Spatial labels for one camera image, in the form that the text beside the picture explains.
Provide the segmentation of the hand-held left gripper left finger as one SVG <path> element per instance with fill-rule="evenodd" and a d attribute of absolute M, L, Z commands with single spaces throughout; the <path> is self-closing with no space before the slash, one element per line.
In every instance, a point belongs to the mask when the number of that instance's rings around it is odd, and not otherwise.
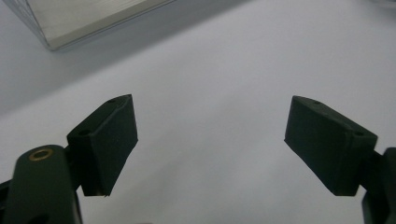
<path fill-rule="evenodd" d="M 110 195 L 138 142 L 132 95 L 107 100 L 66 138 L 84 195 Z"/>

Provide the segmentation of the clear plastic box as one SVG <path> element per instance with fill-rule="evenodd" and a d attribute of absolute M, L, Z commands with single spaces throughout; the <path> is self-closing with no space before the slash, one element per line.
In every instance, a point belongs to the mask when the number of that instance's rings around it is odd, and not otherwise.
<path fill-rule="evenodd" d="M 67 48 L 174 0 L 2 0 L 49 50 Z"/>

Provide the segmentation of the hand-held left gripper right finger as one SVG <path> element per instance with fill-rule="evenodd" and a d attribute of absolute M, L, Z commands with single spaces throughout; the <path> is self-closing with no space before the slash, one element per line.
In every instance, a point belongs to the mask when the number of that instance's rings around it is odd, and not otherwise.
<path fill-rule="evenodd" d="M 354 196 L 358 173 L 374 152 L 377 136 L 327 105 L 291 99 L 285 142 L 336 196 Z"/>

